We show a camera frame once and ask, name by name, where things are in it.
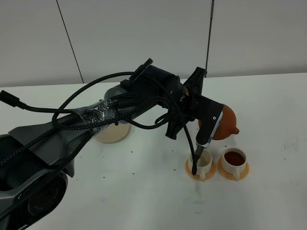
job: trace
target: white table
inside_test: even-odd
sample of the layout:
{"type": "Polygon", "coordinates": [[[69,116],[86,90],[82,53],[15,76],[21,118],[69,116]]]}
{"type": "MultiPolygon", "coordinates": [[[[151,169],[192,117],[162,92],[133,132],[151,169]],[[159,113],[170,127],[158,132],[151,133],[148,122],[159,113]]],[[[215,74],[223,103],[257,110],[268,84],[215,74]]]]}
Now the white table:
{"type": "MultiPolygon", "coordinates": [[[[101,83],[71,107],[103,98],[115,83],[101,83]]],[[[5,88],[32,106],[59,107],[82,85],[5,88]]],[[[75,176],[65,197],[31,230],[305,230],[307,227],[307,74],[205,79],[202,94],[230,106],[240,133],[214,141],[217,162],[225,146],[248,157],[250,172],[234,182],[217,171],[206,181],[192,180],[184,163],[189,145],[155,130],[133,127],[123,141],[91,140],[76,158],[75,176]]],[[[149,124],[163,113],[154,108],[137,118],[149,124]]],[[[36,114],[0,104],[0,132],[48,122],[36,114]]],[[[189,123],[193,139],[197,122],[189,123]]]]}

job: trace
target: cup handle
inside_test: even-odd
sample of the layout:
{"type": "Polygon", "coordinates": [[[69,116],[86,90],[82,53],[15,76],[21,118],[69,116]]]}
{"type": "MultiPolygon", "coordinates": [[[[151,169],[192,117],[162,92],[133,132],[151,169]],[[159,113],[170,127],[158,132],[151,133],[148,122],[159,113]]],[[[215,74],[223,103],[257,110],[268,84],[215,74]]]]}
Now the cup handle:
{"type": "Polygon", "coordinates": [[[234,173],[235,180],[238,181],[240,179],[240,171],[236,169],[236,173],[234,173]]]}
{"type": "Polygon", "coordinates": [[[205,169],[202,169],[200,172],[200,178],[202,181],[206,180],[206,174],[205,174],[205,169]]]}

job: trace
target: cable connector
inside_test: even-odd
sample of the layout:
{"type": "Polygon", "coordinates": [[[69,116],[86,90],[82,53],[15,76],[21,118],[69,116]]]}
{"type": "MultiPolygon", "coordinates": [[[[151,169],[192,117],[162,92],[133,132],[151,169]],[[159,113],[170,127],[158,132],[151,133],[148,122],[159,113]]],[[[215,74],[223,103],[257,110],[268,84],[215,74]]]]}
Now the cable connector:
{"type": "Polygon", "coordinates": [[[0,92],[0,101],[9,104],[10,106],[16,107],[20,104],[20,99],[14,95],[2,90],[0,92]]]}

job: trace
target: white cup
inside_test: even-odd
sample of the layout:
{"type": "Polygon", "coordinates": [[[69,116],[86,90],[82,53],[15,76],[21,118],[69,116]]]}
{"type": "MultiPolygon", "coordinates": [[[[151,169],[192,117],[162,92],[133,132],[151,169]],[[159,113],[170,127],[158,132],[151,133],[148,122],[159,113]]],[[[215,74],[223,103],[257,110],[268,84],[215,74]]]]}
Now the white cup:
{"type": "MultiPolygon", "coordinates": [[[[200,176],[201,180],[206,180],[206,173],[208,173],[212,166],[212,155],[208,151],[204,150],[201,154],[201,157],[197,161],[197,172],[196,175],[200,176]]],[[[192,155],[188,158],[188,169],[192,171],[193,159],[192,155]]]]}
{"type": "Polygon", "coordinates": [[[232,174],[234,177],[235,177],[235,180],[238,181],[240,179],[240,173],[243,172],[243,170],[245,169],[246,167],[246,155],[245,153],[240,150],[240,149],[237,149],[237,148],[227,148],[224,150],[223,152],[223,156],[222,156],[222,167],[223,169],[229,173],[229,174],[232,174]],[[244,163],[239,165],[239,166],[235,166],[235,165],[232,165],[230,163],[228,163],[225,159],[225,154],[228,153],[228,152],[237,152],[239,153],[243,158],[244,158],[244,163]]]}

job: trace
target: brown liquid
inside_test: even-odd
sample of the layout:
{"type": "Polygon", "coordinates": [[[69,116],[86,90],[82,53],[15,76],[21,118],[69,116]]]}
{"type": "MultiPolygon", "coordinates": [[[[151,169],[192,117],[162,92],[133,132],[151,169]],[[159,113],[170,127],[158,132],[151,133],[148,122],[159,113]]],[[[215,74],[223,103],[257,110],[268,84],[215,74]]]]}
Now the brown liquid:
{"type": "Polygon", "coordinates": [[[228,152],[224,155],[225,160],[234,166],[239,166],[244,164],[245,160],[244,157],[237,152],[228,152]]]}

